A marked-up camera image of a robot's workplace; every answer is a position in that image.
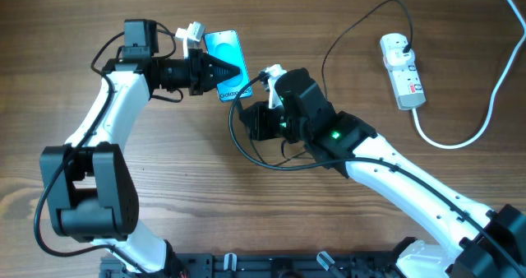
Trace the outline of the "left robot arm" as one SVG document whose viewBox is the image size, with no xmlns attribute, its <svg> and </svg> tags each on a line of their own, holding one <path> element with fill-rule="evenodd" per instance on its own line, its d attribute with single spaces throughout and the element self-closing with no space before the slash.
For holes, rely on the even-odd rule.
<svg viewBox="0 0 526 278">
<path fill-rule="evenodd" d="M 58 236 L 75 239 L 84 253 L 104 249 L 130 276 L 185 277 L 170 243 L 139 218 L 139 199 L 123 151 L 132 128 L 157 90 L 201 95 L 240 69 L 200 48 L 204 26 L 191 23 L 170 35 L 182 58 L 159 54 L 165 25 L 146 19 L 124 23 L 123 44 L 97 68 L 101 87 L 82 124 L 60 146 L 46 147 L 39 165 L 44 190 L 34 221 L 48 212 Z"/>
</svg>

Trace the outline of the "blue Galaxy smartphone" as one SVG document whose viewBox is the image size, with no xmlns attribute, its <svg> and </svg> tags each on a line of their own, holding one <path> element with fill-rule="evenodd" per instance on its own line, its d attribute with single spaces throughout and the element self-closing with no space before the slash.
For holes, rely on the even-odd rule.
<svg viewBox="0 0 526 278">
<path fill-rule="evenodd" d="M 220 61 L 216 70 L 222 79 L 216 86 L 219 100 L 232 101 L 250 81 L 238 33 L 236 30 L 210 32 L 204 35 L 204 40 L 208 54 Z"/>
</svg>

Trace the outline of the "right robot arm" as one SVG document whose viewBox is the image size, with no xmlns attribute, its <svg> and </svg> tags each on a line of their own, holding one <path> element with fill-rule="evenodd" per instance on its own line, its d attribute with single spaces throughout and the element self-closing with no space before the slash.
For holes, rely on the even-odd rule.
<svg viewBox="0 0 526 278">
<path fill-rule="evenodd" d="M 434 239 L 405 239 L 394 266 L 407 277 L 522 277 L 525 216 L 495 211 L 447 187 L 404 158 L 372 126 L 336 111 L 304 68 L 260 72 L 266 101 L 238 112 L 252 140 L 302 143 L 314 167 L 334 169 L 378 192 Z"/>
</svg>

